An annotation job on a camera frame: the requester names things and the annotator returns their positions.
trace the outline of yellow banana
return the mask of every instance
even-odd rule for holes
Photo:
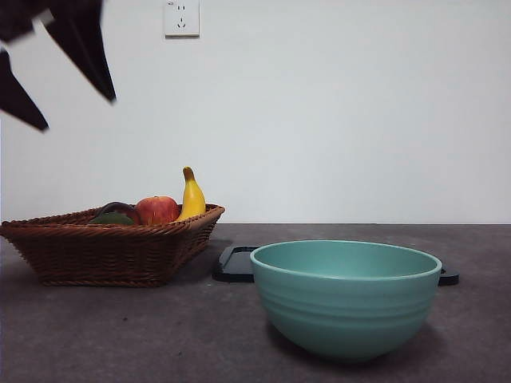
[[[176,221],[183,221],[194,215],[203,214],[206,212],[206,200],[202,190],[195,181],[193,170],[189,166],[183,168],[184,174],[184,193],[183,193],[183,208],[181,214],[177,217]]]

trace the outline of gray countertop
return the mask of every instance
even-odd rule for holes
[[[324,361],[268,322],[253,283],[212,279],[222,250],[353,239],[428,251],[460,271],[426,324],[363,365]],[[218,224],[167,286],[45,287],[7,242],[0,269],[0,381],[508,382],[511,226]]]

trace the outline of ceramic bowl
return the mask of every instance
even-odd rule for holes
[[[442,264],[422,251],[381,243],[274,243],[250,254],[271,323],[323,357],[366,361],[420,329]]]

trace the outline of basket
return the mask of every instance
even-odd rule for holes
[[[167,284],[208,245],[225,211],[207,204],[204,214],[180,222],[87,224],[98,209],[5,221],[0,235],[14,245],[45,286],[155,287]]]

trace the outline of outlet plate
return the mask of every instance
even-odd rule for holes
[[[200,0],[165,0],[166,38],[197,38],[200,32]]]

